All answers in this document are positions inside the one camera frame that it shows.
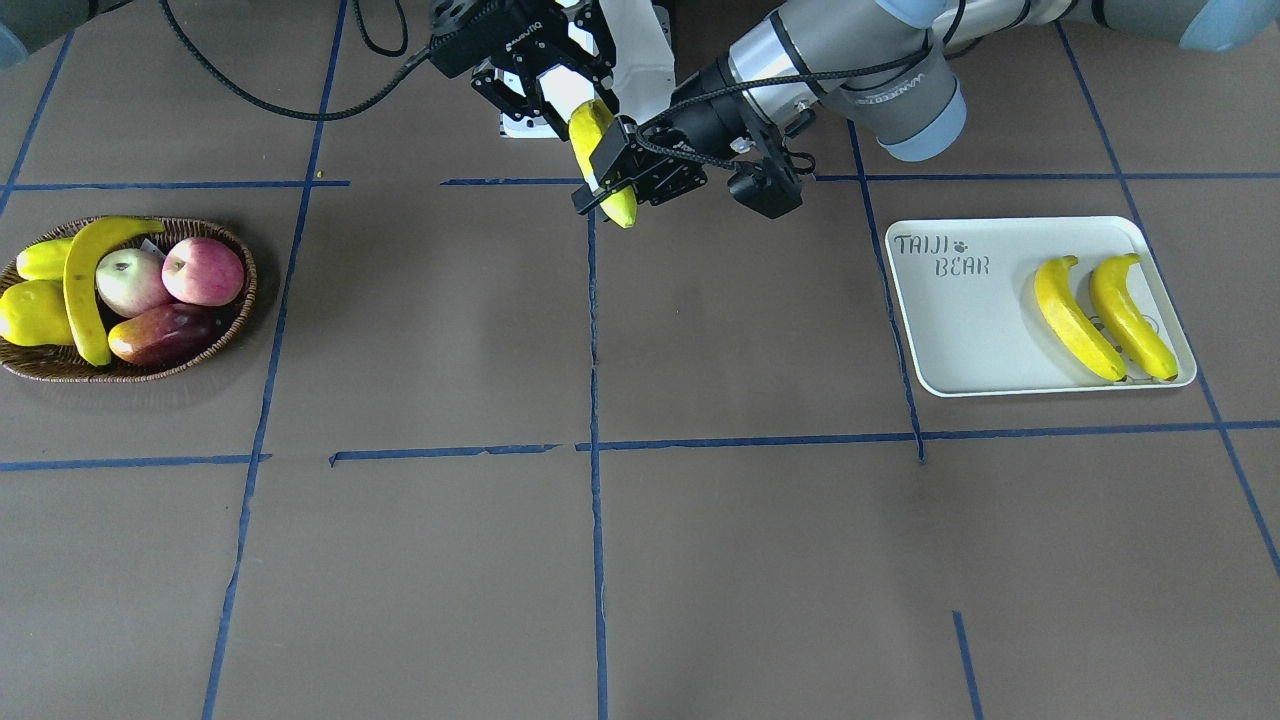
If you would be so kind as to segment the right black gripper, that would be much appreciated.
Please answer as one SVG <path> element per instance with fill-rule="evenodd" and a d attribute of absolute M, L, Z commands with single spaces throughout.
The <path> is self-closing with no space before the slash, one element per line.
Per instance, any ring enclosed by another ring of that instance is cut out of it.
<path fill-rule="evenodd" d="M 470 70 L 471 87 L 502 115 L 500 131 L 570 137 L 570 123 L 547 99 L 539 78 L 563 67 L 588 81 L 605 106 L 616 45 L 599 1 L 433 1 L 428 60 L 447 78 Z"/>

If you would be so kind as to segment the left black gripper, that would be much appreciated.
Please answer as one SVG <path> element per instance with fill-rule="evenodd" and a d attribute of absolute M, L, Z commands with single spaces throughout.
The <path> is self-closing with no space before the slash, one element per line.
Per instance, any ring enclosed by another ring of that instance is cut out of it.
<path fill-rule="evenodd" d="M 778 127 L 739 87 L 730 60 L 717 60 L 686 79 L 667 111 L 639 126 L 634 186 L 620 160 L 628 138 L 620 120 L 572 117 L 572 147 L 584 184 L 572 195 L 580 215 L 637 215 L 637 201 L 660 205 L 704 186 L 707 167 L 730 170 L 733 200 L 778 219 L 803 205 L 800 170 Z"/>

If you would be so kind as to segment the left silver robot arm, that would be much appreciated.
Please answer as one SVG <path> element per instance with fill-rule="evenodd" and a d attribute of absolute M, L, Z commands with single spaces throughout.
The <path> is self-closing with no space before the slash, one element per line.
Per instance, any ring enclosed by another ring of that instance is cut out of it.
<path fill-rule="evenodd" d="M 733 199 L 769 219 L 801 205 L 786 141 L 828 108 L 891 156 L 923 161 L 960 136 L 966 104 L 948 54 L 1023 26 L 1074 20 L 1202 53 L 1248 44 L 1275 1 L 786 1 L 687 78 L 669 104 L 621 115 L 591 151 L 576 211 L 634 192 L 659 205 L 730 173 Z"/>

